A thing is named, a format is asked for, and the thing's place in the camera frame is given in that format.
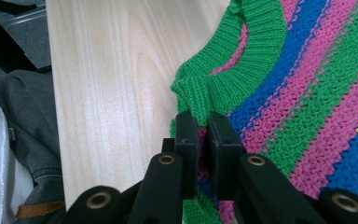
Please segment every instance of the metal grommet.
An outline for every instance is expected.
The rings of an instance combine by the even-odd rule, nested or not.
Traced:
[[[348,212],[358,213],[358,202],[344,194],[334,194],[331,196],[331,200]]]
[[[252,165],[257,165],[257,166],[261,166],[266,164],[266,161],[258,156],[251,156],[248,158],[248,162],[251,163]]]
[[[170,155],[164,155],[164,156],[158,157],[158,161],[161,164],[169,165],[169,164],[172,164],[175,162],[175,157],[170,156]]]
[[[102,197],[103,199],[100,202],[95,202],[95,199],[97,197]],[[87,205],[87,207],[89,207],[91,209],[98,209],[98,208],[102,208],[105,205],[107,205],[108,203],[110,203],[111,199],[112,199],[112,197],[110,196],[110,193],[108,193],[106,191],[101,191],[101,192],[94,193],[93,195],[91,195],[87,199],[86,205]]]

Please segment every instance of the knit fabric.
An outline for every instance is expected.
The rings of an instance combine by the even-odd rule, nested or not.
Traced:
[[[226,114],[246,151],[270,158],[297,190],[358,194],[358,0],[232,0],[172,91],[201,127],[210,111]],[[203,150],[184,220],[233,223],[232,202],[213,198]]]

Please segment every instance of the green stripe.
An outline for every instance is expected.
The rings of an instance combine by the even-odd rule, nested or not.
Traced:
[[[249,34],[247,45],[235,69],[210,76],[236,50],[245,21]],[[231,1],[210,42],[176,73],[171,89],[177,94],[179,112],[190,109],[199,125],[206,126],[210,110],[226,114],[240,105],[278,61],[285,35],[280,1]]]
[[[196,201],[183,201],[183,220],[186,224],[221,224],[211,200],[201,191]]]
[[[272,159],[285,175],[295,169],[303,150],[310,146],[310,140],[315,139],[318,130],[324,126],[325,118],[333,113],[342,95],[349,92],[350,85],[358,80],[358,13],[352,13],[352,16],[353,23],[343,26],[342,30],[347,28],[348,32],[339,37],[342,42],[336,45],[336,50],[329,50],[334,55],[328,59],[328,65],[319,68],[319,71],[324,69],[322,75],[316,75],[319,83],[309,85],[311,96],[307,98],[304,93],[300,99],[302,107],[292,109],[295,116],[284,121],[286,125],[282,132],[275,131],[277,140],[269,141],[269,152],[262,153]]]

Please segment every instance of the blue stripe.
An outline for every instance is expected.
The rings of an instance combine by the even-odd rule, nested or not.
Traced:
[[[358,194],[358,134],[349,144],[350,148],[341,153],[341,161],[334,165],[335,172],[327,177],[327,187]]]
[[[297,20],[289,22],[289,25],[291,24],[293,28],[287,32],[280,59],[268,76],[263,80],[262,84],[256,89],[255,93],[233,110],[228,117],[231,126],[238,136],[241,136],[242,128],[246,126],[248,120],[252,116],[255,116],[256,119],[261,117],[261,112],[256,114],[257,109],[260,106],[268,107],[270,105],[270,101],[266,102],[270,95],[274,94],[274,98],[280,95],[280,93],[275,92],[275,90],[283,82],[284,78],[286,76],[294,75],[294,71],[291,74],[288,74],[290,69],[292,66],[295,69],[299,67],[302,54],[307,51],[310,41],[315,37],[314,33],[310,34],[310,30],[314,26],[315,31],[319,29],[321,24],[318,22],[318,24],[315,25],[315,22],[319,17],[323,18],[326,16],[325,13],[321,14],[325,2],[325,0],[307,0],[302,4],[297,3],[296,8],[301,7],[302,9],[294,15],[294,17],[297,16]],[[310,39],[307,43],[304,43],[308,37],[310,37]],[[300,53],[300,60],[295,64],[298,53],[301,51],[303,45],[304,48]],[[287,86],[287,82],[282,84],[282,87],[285,86]],[[253,125],[254,123],[252,122],[247,129],[250,129]]]

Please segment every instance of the wooden table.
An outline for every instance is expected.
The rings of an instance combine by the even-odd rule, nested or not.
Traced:
[[[211,38],[229,0],[48,0],[69,208],[98,185],[143,179],[176,115],[176,69]]]

